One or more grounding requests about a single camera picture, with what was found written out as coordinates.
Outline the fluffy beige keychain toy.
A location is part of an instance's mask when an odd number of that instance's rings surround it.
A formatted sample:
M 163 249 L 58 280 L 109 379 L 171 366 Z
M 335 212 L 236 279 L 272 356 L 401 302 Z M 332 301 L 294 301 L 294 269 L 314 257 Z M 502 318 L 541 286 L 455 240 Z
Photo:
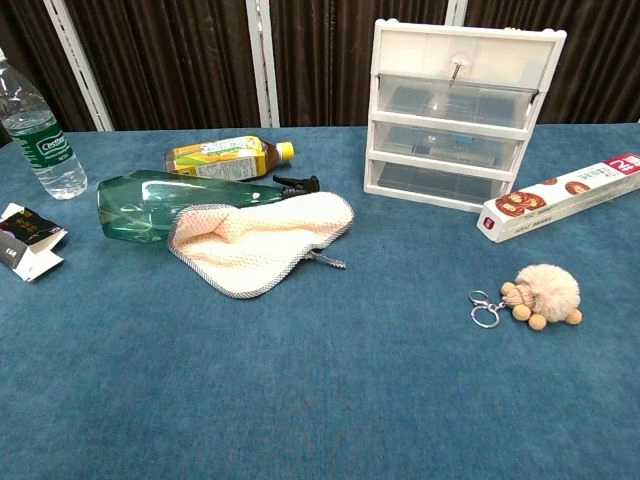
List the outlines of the fluffy beige keychain toy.
M 583 314 L 578 309 L 580 289 L 577 280 L 566 270 L 551 264 L 529 265 L 521 269 L 513 282 L 501 288 L 501 301 L 492 303 L 489 295 L 475 290 L 468 298 L 473 304 L 472 321 L 481 328 L 495 328 L 499 311 L 508 308 L 515 320 L 526 322 L 541 331 L 548 324 L 564 322 L 577 325 Z

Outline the white plastic drawer unit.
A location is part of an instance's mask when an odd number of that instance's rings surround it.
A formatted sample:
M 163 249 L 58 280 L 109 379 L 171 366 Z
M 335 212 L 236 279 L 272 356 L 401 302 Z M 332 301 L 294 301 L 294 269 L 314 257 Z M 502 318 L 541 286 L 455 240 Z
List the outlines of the white plastic drawer unit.
M 373 183 L 372 175 L 374 160 L 500 180 L 504 185 L 499 196 L 510 192 L 550 89 L 566 37 L 565 31 L 553 29 L 527 31 L 414 24 L 395 19 L 377 20 L 370 67 L 363 184 L 365 192 L 470 212 L 481 211 L 486 202 L 480 205 L 377 186 Z M 532 99 L 523 127 L 510 128 L 422 117 L 387 112 L 379 108 L 380 76 L 392 75 L 449 82 L 453 71 L 450 58 L 454 55 L 464 55 L 469 59 L 468 65 L 460 70 L 455 82 L 530 89 L 537 92 Z M 509 170 L 388 153 L 374 149 L 375 122 L 515 140 L 518 147 Z

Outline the cream dish cloth grey trim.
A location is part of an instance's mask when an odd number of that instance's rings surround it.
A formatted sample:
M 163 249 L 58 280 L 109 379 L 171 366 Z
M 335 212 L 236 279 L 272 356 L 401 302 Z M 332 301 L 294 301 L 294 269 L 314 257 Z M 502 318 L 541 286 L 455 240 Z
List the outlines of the cream dish cloth grey trim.
M 331 192 L 245 208 L 196 205 L 174 220 L 168 248 L 219 292 L 250 299 L 275 287 L 303 260 L 344 269 L 343 261 L 322 251 L 353 220 L 351 205 Z

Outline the clear plastic drawer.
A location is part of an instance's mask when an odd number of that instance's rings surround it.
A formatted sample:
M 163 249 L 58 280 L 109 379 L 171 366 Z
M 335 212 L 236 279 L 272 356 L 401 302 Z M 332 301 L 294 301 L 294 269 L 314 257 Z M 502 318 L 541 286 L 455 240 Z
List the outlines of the clear plastic drawer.
M 509 170 L 518 147 L 515 140 L 374 123 L 374 149 L 497 170 Z
M 377 186 L 480 204 L 498 197 L 504 182 L 374 160 Z
M 379 77 L 383 111 L 521 128 L 537 92 L 445 80 Z

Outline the yellow label tea bottle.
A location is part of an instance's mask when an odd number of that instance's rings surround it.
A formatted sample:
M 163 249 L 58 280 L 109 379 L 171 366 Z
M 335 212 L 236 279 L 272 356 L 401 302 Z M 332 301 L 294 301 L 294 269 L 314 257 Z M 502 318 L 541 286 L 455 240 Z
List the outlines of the yellow label tea bottle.
M 294 155 L 291 142 L 270 144 L 246 135 L 173 148 L 165 154 L 165 166 L 179 175 L 244 181 L 290 163 Z

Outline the green transparent spray bottle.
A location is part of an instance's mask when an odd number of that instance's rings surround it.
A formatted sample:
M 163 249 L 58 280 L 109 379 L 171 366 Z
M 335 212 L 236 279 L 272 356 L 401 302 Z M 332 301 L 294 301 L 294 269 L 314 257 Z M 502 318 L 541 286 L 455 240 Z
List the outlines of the green transparent spray bottle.
M 105 236 L 151 243 L 168 235 L 182 210 L 197 205 L 244 208 L 276 203 L 317 193 L 317 177 L 273 177 L 273 186 L 138 170 L 103 181 L 97 188 L 97 207 Z

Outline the dark pleated curtain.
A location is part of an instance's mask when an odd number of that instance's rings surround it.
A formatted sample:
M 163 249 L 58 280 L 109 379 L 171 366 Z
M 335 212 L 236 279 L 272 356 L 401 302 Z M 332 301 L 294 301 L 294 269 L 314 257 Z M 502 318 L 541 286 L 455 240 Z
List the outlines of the dark pleated curtain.
M 117 130 L 260 123 L 246 0 L 65 0 Z M 269 0 L 280 122 L 362 125 L 374 23 L 441 24 L 448 0 Z M 542 123 L 640 119 L 640 0 L 468 0 L 465 22 L 562 29 Z M 67 131 L 94 122 L 43 0 L 0 0 L 0 49 Z

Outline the long cling film box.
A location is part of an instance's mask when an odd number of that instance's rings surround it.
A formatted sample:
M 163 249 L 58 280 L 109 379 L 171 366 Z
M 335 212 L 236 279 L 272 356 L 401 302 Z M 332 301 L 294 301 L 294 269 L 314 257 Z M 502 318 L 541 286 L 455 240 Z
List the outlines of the long cling film box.
M 477 228 L 501 243 L 640 189 L 640 155 L 625 153 L 486 201 Z

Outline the clear water bottle green label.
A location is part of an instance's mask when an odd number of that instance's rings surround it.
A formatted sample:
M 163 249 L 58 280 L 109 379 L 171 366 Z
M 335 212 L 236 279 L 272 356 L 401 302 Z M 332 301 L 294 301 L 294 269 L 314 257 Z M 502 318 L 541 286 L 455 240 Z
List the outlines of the clear water bottle green label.
M 86 191 L 87 175 L 53 111 L 1 49 L 0 124 L 53 198 L 68 200 Z

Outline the open black white carton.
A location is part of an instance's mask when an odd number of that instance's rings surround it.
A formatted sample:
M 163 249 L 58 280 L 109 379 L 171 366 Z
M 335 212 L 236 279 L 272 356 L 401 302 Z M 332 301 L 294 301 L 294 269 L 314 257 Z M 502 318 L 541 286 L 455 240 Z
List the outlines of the open black white carton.
M 31 282 L 60 264 L 53 248 L 67 230 L 33 210 L 9 203 L 0 215 L 0 263 Z

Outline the white frame post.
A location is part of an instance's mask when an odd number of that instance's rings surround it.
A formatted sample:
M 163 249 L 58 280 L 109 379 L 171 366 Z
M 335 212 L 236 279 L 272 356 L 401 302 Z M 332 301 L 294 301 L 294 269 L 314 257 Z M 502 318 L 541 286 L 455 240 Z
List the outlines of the white frame post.
M 447 0 L 444 24 L 446 26 L 463 26 L 465 24 L 468 0 Z
M 245 0 L 260 125 L 279 128 L 277 79 L 269 0 Z
M 97 131 L 113 131 L 113 123 L 87 60 L 65 0 L 42 0 L 62 45 L 84 103 Z

